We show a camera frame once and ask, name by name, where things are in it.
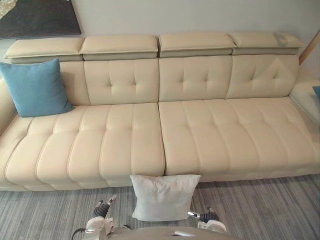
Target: headrest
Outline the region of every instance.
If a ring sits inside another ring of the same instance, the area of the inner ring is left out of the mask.
[[[82,61],[81,37],[51,37],[15,41],[4,55],[12,64],[41,63],[53,58],[60,62]]]
[[[231,32],[236,44],[232,55],[289,54],[295,55],[304,43],[286,32]]]
[[[158,55],[158,45],[152,35],[88,36],[81,54],[87,61],[154,59]]]
[[[224,32],[179,32],[159,36],[160,57],[230,55],[235,46]]]

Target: cream leather sofa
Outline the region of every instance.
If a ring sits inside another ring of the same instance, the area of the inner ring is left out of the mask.
[[[19,40],[6,58],[59,57],[76,108],[20,117],[0,81],[0,190],[130,186],[130,174],[319,173],[319,80],[299,67],[301,45],[252,32],[164,34],[160,49],[150,35]]]

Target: white wall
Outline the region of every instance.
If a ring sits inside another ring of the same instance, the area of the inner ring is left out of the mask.
[[[72,0],[83,36],[184,31],[283,31],[306,44],[320,28],[319,0]],[[0,40],[0,57],[10,40]],[[305,65],[320,76],[320,48]]]

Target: framed artwork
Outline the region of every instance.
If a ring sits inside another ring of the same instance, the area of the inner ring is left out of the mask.
[[[79,34],[71,0],[0,0],[0,39]]]

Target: striped carpet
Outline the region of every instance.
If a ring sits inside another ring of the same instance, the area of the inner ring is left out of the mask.
[[[97,201],[118,199],[109,216],[116,227],[192,226],[189,218],[141,222],[131,218],[132,187],[49,192],[0,192],[0,240],[69,240],[91,218]],[[229,234],[247,240],[317,240],[320,238],[320,174],[262,180],[200,183],[191,209],[209,205]],[[80,240],[82,233],[75,239]]]

